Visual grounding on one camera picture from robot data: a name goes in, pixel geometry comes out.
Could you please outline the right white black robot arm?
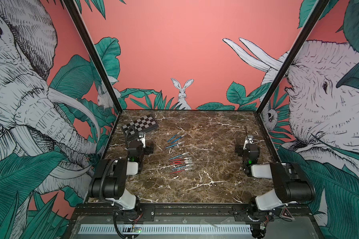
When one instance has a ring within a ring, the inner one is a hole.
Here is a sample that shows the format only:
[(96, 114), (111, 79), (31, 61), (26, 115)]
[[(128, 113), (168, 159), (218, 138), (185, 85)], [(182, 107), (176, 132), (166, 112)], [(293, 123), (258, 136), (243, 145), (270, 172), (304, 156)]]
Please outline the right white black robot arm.
[(253, 143), (237, 145), (235, 153), (242, 157), (244, 173), (253, 178), (271, 179), (273, 189), (254, 197), (250, 213), (270, 211), (287, 204), (306, 203), (315, 199), (315, 188), (297, 163), (271, 162), (258, 164), (259, 146)]

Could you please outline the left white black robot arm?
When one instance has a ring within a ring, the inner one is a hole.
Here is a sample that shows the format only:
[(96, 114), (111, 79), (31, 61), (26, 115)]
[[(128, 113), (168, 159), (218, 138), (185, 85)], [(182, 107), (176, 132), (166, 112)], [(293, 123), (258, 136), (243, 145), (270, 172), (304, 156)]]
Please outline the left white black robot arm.
[(109, 203), (121, 211), (141, 213), (140, 200), (126, 189), (126, 179), (142, 172), (143, 159), (154, 152), (154, 146), (134, 140), (130, 142), (124, 158), (98, 162), (89, 184), (88, 197)]

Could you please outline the blue knife bottom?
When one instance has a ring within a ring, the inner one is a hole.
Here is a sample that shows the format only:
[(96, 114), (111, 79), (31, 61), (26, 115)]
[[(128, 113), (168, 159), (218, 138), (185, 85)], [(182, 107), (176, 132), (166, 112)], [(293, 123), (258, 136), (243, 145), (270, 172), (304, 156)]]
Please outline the blue knife bottom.
[(180, 167), (171, 169), (171, 171), (173, 171), (173, 172), (175, 172), (175, 171), (183, 171), (183, 170), (186, 170), (188, 168), (192, 168), (192, 165), (180, 166)]

